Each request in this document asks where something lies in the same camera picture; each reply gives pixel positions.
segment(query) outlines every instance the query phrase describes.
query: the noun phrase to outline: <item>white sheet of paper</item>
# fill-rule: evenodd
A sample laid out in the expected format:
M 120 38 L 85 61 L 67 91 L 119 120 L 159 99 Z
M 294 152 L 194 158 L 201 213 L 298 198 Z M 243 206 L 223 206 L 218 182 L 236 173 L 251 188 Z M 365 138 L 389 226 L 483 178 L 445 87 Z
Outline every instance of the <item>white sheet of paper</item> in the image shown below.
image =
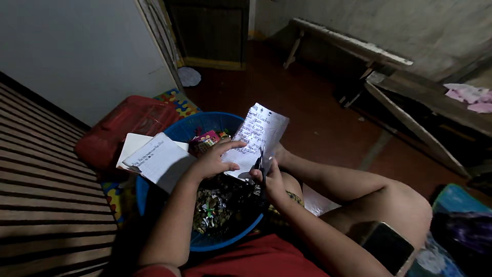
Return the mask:
M 232 138 L 232 140 L 244 141 L 248 145 L 244 148 L 229 150 L 222 156 L 223 162 L 236 163 L 241 169 L 225 173 L 242 180 L 250 178 L 249 171 L 261 155 L 260 148 L 265 146 L 267 150 L 267 148 L 274 147 L 288 123 L 287 117 L 256 103 L 249 109 L 246 119 Z
M 159 133 L 123 163 L 171 193 L 178 179 L 195 160 L 166 134 Z
M 123 149 L 118 158 L 118 162 L 116 163 L 116 168 L 132 171 L 130 167 L 125 165 L 123 161 L 128 158 L 131 154 L 135 153 L 138 149 L 142 148 L 147 142 L 149 142 L 153 137 L 144 136 L 134 133 L 126 134 L 126 139 L 123 144 Z M 184 151 L 188 151 L 189 144 L 185 142 L 175 141 L 179 147 L 181 147 Z

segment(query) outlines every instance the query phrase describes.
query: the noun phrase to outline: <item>wrist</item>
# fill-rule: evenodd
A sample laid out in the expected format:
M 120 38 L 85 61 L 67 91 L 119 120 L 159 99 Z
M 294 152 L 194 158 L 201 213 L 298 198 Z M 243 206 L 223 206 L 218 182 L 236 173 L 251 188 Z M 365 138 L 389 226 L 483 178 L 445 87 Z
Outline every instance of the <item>wrist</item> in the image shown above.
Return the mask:
M 202 180 L 203 177 L 199 176 L 196 173 L 196 171 L 192 169 L 188 169 L 183 173 L 183 175 L 181 175 L 181 178 L 179 179 L 178 183 L 186 183 L 198 187 L 198 185 L 200 185 Z
M 275 157 L 278 162 L 279 167 L 286 168 L 288 166 L 289 161 L 292 159 L 293 155 L 287 150 L 284 150 L 279 157 Z
M 290 202 L 293 201 L 285 192 L 281 196 L 272 198 L 272 204 L 277 210 L 283 209 L 285 206 L 289 205 Z

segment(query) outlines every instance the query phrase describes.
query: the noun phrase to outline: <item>handwritten note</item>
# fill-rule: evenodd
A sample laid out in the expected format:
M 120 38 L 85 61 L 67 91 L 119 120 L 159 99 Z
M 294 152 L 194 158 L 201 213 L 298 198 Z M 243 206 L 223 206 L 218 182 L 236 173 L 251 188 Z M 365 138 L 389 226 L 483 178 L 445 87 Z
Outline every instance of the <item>handwritten note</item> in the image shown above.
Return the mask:
M 256 103 L 249 109 L 246 119 L 237 130 L 232 140 L 241 140 L 248 145 L 243 148 L 232 149 L 222 156 L 223 162 L 233 162 L 241 168 L 238 171 L 227 171 L 226 174 L 238 179 L 250 178 L 248 172 L 254 167 L 260 149 L 265 147 L 264 161 L 267 161 L 265 169 L 270 168 L 269 157 L 273 155 L 273 149 L 285 132 L 289 119 L 281 114 L 273 112 Z
M 123 160 L 123 164 L 171 193 L 178 179 L 195 160 L 166 134 L 159 133 Z

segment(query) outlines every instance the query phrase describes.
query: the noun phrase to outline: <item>white wall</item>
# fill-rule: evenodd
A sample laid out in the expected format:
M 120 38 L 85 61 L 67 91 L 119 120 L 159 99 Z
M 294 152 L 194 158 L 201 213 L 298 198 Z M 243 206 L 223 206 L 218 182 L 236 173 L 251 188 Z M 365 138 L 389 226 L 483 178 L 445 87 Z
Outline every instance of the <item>white wall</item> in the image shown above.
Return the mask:
M 256 0 L 255 30 L 269 37 L 292 17 L 329 26 L 414 60 L 440 80 L 492 47 L 491 0 Z
M 0 71 L 92 126 L 176 87 L 133 0 L 4 0 Z

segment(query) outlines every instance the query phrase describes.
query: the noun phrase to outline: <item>floor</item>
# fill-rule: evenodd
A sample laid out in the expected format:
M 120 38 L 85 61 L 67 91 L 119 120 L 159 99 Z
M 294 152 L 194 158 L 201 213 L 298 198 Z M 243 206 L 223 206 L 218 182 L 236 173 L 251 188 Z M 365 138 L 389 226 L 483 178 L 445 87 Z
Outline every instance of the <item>floor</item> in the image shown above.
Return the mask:
M 374 153 L 373 146 L 381 141 L 383 130 L 362 120 L 355 111 L 341 108 L 332 96 L 334 84 L 325 78 L 298 63 L 284 70 L 285 58 L 260 42 L 249 42 L 246 71 L 196 68 L 202 81 L 185 92 L 203 111 L 245 116 L 258 102 L 289 117 L 280 142 L 312 161 L 353 169 L 363 166 L 369 172 L 408 184 L 426 198 L 438 185 L 465 183 L 396 137 L 380 147 L 367 164 L 364 157 L 371 149 Z

